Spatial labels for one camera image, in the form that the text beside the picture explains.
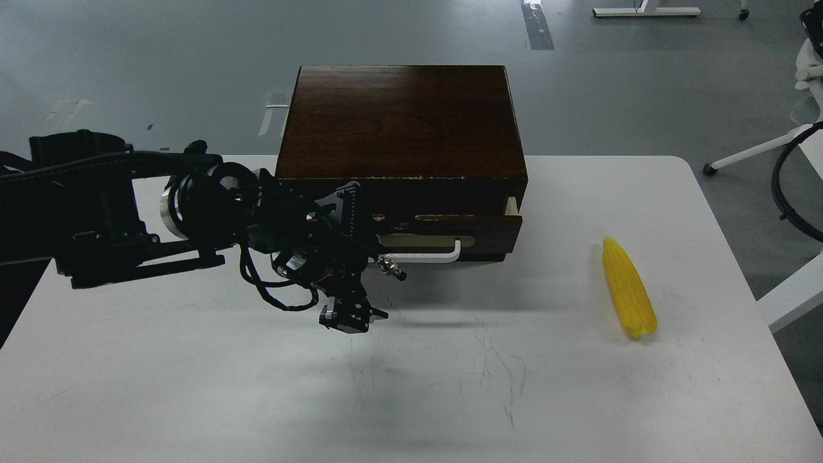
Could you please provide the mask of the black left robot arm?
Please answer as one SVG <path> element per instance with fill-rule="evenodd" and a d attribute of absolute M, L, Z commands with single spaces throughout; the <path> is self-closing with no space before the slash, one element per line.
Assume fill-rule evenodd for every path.
<path fill-rule="evenodd" d="M 2 265 L 54 260 L 73 288 L 92 288 L 224 264 L 267 304 L 368 332 L 388 314 L 368 302 L 367 264 L 399 281 L 357 181 L 311 199 L 268 169 L 208 153 L 136 150 L 123 138 L 77 130 L 29 140 L 30 159 L 2 152 Z"/>

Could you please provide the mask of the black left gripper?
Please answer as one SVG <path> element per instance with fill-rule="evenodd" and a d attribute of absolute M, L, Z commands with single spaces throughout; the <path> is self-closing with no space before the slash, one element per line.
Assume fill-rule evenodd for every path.
<path fill-rule="evenodd" d="M 370 304 L 361 282 L 374 256 L 374 224 L 359 182 L 312 200 L 283 181 L 260 181 L 247 231 L 250 249 L 275 256 L 271 266 L 280 281 L 260 280 L 262 287 L 296 284 L 330 298 L 332 305 L 324 305 L 318 316 L 323 327 L 361 334 L 371 323 L 388 319 L 386 311 Z M 379 256 L 376 266 L 397 281 L 408 278 L 386 256 Z"/>

